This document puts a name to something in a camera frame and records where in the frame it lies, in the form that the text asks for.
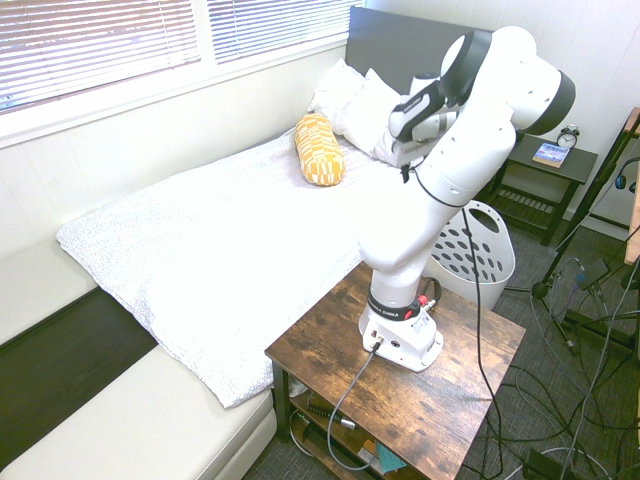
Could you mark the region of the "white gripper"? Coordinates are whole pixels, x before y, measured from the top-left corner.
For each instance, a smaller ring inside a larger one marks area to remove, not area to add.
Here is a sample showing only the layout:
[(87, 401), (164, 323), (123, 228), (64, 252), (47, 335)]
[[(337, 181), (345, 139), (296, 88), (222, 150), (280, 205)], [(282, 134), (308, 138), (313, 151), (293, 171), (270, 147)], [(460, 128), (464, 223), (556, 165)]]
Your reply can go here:
[(394, 137), (391, 145), (391, 165), (401, 168), (427, 155), (430, 150), (430, 137), (420, 138), (414, 137), (412, 134), (406, 138)]

